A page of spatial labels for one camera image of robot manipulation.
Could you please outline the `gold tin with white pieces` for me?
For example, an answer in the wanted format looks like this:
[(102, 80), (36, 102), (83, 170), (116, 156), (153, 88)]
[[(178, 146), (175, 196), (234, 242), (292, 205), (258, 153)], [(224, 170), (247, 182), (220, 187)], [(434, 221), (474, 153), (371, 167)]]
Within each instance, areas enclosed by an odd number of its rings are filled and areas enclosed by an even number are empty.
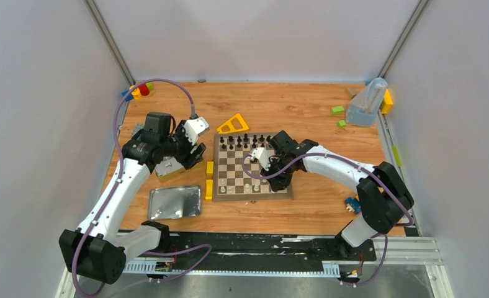
[(161, 183), (172, 180), (187, 170), (174, 157), (167, 157), (155, 166), (155, 175)]

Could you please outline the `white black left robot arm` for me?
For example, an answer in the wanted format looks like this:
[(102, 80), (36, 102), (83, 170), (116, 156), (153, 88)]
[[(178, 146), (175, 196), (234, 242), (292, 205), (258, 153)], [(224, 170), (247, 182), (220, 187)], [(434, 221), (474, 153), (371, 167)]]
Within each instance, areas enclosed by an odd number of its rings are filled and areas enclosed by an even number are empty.
[(197, 115), (182, 120), (175, 129), (172, 115), (150, 112), (144, 126), (122, 147), (115, 172), (100, 199), (75, 230), (64, 230), (59, 238), (69, 272), (103, 282), (115, 283), (132, 259), (153, 252), (165, 256), (171, 250), (169, 227), (147, 220), (118, 236), (122, 219), (135, 194), (165, 160), (191, 169), (202, 161), (206, 149), (199, 137), (209, 124)]

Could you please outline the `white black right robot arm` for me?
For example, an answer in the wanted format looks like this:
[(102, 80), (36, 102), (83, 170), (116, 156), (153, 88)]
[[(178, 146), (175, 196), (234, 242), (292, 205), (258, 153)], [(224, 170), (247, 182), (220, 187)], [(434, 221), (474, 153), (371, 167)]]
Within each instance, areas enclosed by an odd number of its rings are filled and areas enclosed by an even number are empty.
[(335, 244), (340, 257), (353, 258), (366, 240), (387, 234), (403, 217), (408, 219), (408, 225), (413, 224), (409, 211), (415, 202), (394, 165), (386, 161), (379, 165), (354, 161), (313, 140), (299, 143), (285, 131), (271, 137), (268, 144), (273, 153), (257, 147), (249, 158), (259, 162), (260, 177), (268, 181), (273, 191), (286, 189), (293, 173), (304, 171), (329, 178), (356, 192), (361, 213), (338, 234)]

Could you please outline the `small yellow rectangular block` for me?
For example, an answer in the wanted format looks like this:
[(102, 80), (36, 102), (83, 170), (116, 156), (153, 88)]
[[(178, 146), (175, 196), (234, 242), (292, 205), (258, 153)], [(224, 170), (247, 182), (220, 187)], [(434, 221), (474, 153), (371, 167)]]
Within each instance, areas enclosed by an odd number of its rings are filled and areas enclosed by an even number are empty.
[(206, 162), (206, 170), (205, 173), (208, 177), (212, 177), (214, 173), (214, 162), (208, 161)]

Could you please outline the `yellow arch block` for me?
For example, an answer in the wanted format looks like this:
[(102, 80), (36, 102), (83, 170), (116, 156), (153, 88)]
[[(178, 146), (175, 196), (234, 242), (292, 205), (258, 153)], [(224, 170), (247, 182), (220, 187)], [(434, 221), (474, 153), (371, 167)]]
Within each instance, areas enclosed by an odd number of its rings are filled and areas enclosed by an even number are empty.
[(212, 201), (213, 200), (213, 180), (207, 179), (205, 182), (205, 200)]

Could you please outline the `wooden chess board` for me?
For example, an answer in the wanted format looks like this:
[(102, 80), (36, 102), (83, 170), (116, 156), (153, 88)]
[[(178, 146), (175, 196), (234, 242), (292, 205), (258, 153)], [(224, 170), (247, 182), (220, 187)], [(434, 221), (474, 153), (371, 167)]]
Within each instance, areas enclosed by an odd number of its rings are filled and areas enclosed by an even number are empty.
[[(250, 151), (220, 151), (213, 154), (214, 174), (213, 174), (213, 201), (259, 201), (259, 200), (291, 200), (294, 198), (292, 187), (286, 190), (273, 192), (268, 184), (263, 184), (260, 179), (248, 176), (243, 170), (246, 169), (254, 176), (261, 175), (261, 165), (257, 162), (252, 163), (246, 156)], [(221, 185), (219, 179), (226, 179), (226, 185)], [(246, 183), (251, 185), (252, 193), (245, 193)], [(261, 186), (260, 193), (254, 193), (254, 185)], [(234, 186), (233, 194), (220, 193), (220, 187)]]

